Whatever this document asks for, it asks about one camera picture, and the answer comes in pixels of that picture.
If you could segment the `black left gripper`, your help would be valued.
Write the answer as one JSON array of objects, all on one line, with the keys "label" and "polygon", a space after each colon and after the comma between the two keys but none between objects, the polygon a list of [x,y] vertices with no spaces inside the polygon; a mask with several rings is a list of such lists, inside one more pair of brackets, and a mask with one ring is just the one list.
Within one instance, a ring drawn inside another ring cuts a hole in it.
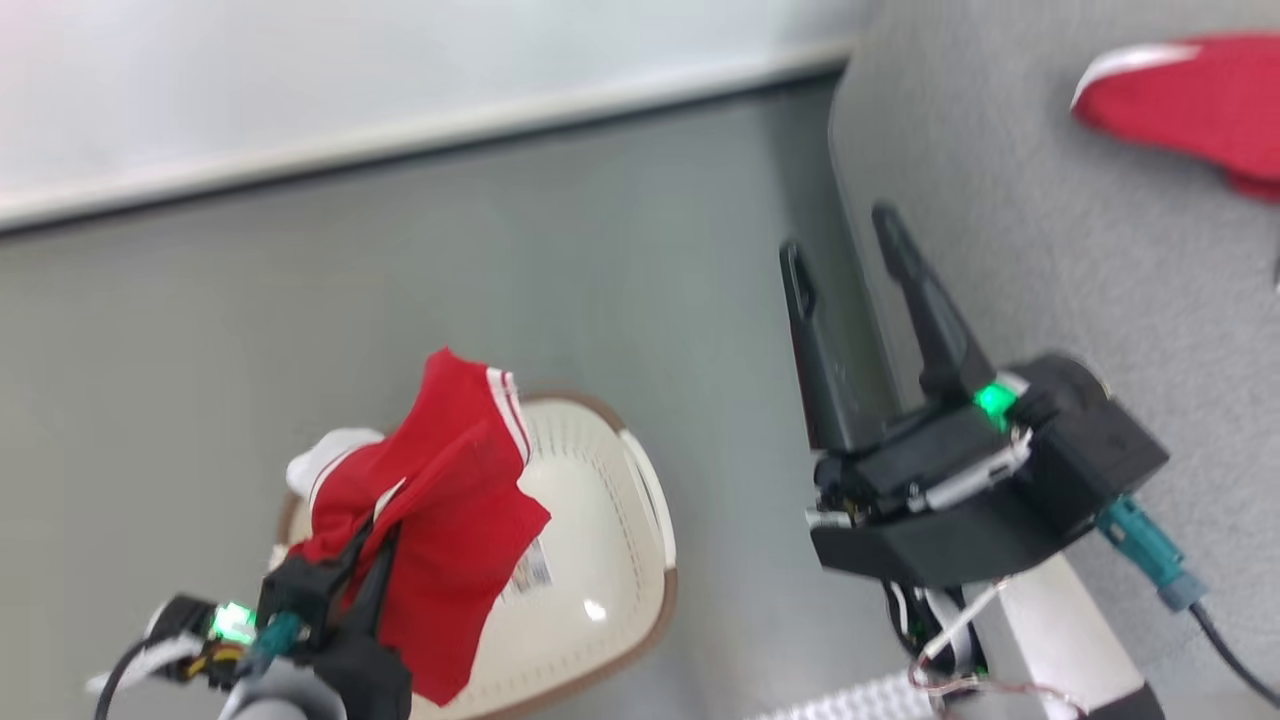
[{"label": "black left gripper", "polygon": [[[262,582],[260,635],[280,618],[296,619],[296,638],[279,660],[334,691],[348,719],[407,719],[412,676],[401,652],[381,639],[401,523],[371,542],[375,528],[365,518],[347,539],[312,534],[302,541],[300,556],[291,555]],[[364,578],[355,578],[371,556]]]}]

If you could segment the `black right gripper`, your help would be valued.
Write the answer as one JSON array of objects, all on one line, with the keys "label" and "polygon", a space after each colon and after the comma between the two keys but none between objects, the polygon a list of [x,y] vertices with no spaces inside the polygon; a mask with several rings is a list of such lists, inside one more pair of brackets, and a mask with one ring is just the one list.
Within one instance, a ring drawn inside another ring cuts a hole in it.
[{"label": "black right gripper", "polygon": [[820,451],[810,537],[824,568],[919,588],[964,585],[1034,568],[1079,539],[1092,511],[1062,488],[1010,411],[1043,419],[1097,406],[1089,375],[1034,375],[1023,398],[996,370],[891,202],[870,211],[884,268],[908,305],[928,404],[891,423],[858,396],[824,324],[824,301],[800,243],[780,246],[809,445]]}]

